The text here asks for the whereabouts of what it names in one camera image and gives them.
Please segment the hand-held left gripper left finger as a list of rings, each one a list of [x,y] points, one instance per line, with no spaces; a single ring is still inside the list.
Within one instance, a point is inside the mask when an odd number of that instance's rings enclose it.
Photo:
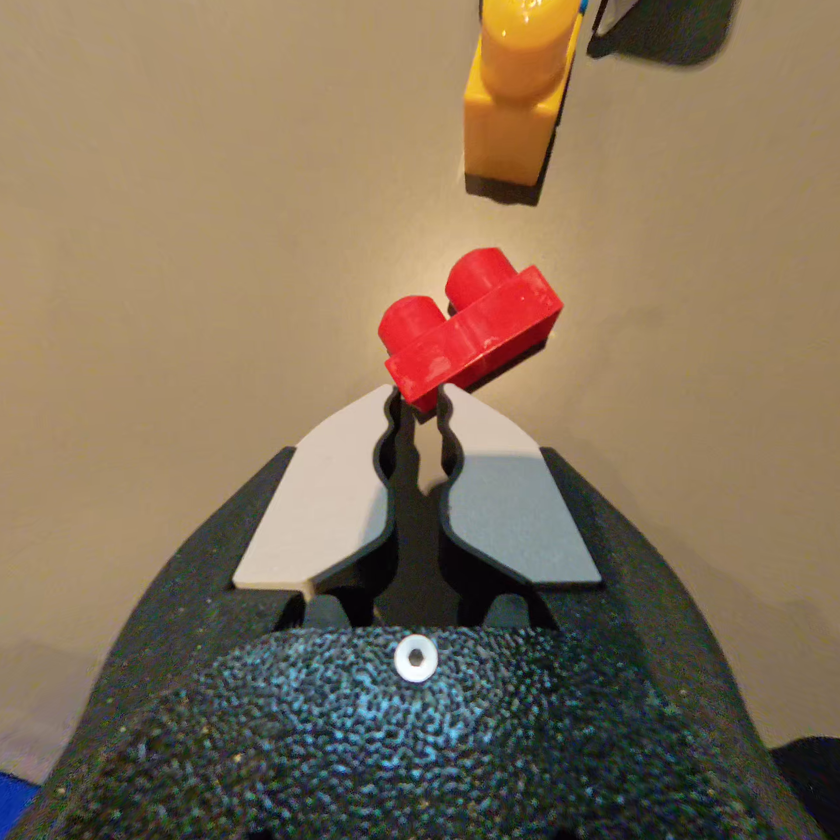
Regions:
[[[382,450],[397,421],[398,391],[380,385],[297,444],[234,572],[235,589],[310,600],[386,545],[395,502]]]

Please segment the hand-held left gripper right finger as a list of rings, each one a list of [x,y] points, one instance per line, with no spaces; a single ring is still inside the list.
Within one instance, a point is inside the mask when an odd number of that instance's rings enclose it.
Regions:
[[[438,390],[447,482],[440,521],[459,548],[531,585],[600,585],[602,575],[537,442],[454,384]]]

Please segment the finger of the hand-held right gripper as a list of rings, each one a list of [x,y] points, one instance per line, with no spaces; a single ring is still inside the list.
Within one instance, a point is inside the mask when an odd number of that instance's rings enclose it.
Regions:
[[[636,6],[636,1],[601,1],[594,20],[594,35],[607,35]]]

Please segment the yellow mega block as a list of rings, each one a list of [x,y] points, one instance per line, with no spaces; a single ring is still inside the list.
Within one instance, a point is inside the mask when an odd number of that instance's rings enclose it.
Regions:
[[[465,175],[530,189],[560,118],[588,2],[486,1],[464,103]]]

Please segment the red mega block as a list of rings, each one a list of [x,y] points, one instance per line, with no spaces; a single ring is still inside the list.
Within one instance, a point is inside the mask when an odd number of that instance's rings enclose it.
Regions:
[[[467,389],[544,343],[563,309],[540,269],[516,270],[499,248],[462,256],[445,294],[450,315],[412,295],[385,310],[377,331],[386,369],[420,413],[435,410],[439,386]]]

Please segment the dark cloth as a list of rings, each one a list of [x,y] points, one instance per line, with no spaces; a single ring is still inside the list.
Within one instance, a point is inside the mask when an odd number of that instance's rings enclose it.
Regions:
[[[829,838],[839,838],[839,738],[798,738],[770,751],[786,783]]]

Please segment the blue object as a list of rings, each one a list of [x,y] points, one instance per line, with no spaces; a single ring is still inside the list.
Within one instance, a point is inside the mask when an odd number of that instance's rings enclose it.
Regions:
[[[1,839],[5,839],[39,792],[39,785],[1,772]]]

